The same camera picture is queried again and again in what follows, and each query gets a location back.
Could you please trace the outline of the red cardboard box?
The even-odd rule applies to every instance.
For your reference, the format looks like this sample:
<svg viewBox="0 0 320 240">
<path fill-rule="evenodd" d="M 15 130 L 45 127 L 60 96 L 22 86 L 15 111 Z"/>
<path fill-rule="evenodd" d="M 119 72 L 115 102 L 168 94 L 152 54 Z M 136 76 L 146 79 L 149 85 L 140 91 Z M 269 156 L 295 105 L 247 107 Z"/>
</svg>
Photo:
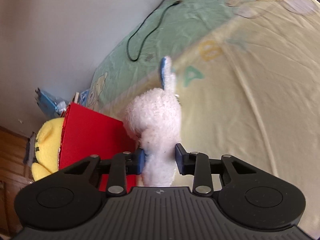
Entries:
<svg viewBox="0 0 320 240">
<path fill-rule="evenodd" d="M 106 160 L 135 149 L 136 143 L 121 121 L 76 103 L 68 106 L 61 135 L 60 170 L 91 155 Z"/>
</svg>

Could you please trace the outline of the yellow plush toy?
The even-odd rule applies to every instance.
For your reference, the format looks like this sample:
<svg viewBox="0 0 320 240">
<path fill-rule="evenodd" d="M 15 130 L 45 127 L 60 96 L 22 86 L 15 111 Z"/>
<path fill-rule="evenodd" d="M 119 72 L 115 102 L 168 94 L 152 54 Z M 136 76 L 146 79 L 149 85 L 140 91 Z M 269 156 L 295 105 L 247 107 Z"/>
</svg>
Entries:
<svg viewBox="0 0 320 240">
<path fill-rule="evenodd" d="M 64 118 L 43 124 L 35 138 L 35 158 L 31 172 L 34 181 L 47 177 L 59 169 L 59 153 Z"/>
</svg>

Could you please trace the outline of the wooden cabinet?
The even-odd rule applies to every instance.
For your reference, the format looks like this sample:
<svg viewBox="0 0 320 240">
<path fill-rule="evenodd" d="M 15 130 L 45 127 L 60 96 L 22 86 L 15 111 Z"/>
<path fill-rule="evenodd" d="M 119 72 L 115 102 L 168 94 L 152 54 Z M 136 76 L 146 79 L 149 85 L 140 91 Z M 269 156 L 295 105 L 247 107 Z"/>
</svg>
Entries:
<svg viewBox="0 0 320 240">
<path fill-rule="evenodd" d="M 21 230 L 14 209 L 18 192 L 31 181 L 31 173 L 23 163 L 27 138 L 1 128 L 1 234 L 12 237 Z"/>
</svg>

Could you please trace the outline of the blue box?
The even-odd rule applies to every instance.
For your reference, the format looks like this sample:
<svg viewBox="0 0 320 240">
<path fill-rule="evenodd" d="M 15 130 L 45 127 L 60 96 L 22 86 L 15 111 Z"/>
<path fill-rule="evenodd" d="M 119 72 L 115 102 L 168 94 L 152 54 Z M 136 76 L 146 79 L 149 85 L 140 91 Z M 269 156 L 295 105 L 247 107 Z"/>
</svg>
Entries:
<svg viewBox="0 0 320 240">
<path fill-rule="evenodd" d="M 48 119 L 59 118 L 67 110 L 67 102 L 62 98 L 52 96 L 40 88 L 35 93 L 36 103 Z"/>
</svg>

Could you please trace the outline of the green yellow cartoon bedsheet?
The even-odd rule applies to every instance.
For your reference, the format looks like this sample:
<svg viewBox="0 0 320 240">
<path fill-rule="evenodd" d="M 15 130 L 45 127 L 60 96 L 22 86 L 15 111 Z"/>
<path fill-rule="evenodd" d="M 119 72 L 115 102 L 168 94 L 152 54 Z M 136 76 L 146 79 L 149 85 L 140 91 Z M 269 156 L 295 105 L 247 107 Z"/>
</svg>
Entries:
<svg viewBox="0 0 320 240">
<path fill-rule="evenodd" d="M 319 2 L 167 0 L 95 71 L 87 107 L 120 119 L 172 58 L 181 143 L 232 154 L 298 187 L 319 237 Z"/>
</svg>

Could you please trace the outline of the white plush rabbit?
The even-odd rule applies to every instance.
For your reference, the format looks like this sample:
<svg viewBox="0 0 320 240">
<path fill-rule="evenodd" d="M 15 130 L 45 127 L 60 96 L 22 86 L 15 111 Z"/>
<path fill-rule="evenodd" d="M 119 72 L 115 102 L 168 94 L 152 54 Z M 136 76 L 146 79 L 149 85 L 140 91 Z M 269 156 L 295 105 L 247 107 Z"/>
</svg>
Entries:
<svg viewBox="0 0 320 240">
<path fill-rule="evenodd" d="M 146 187 L 169 187 L 176 172 L 175 145 L 181 139 L 182 110 L 171 65 L 171 58 L 163 57 L 159 68 L 161 88 L 140 94 L 124 110 L 124 127 L 146 154 L 142 170 Z"/>
</svg>

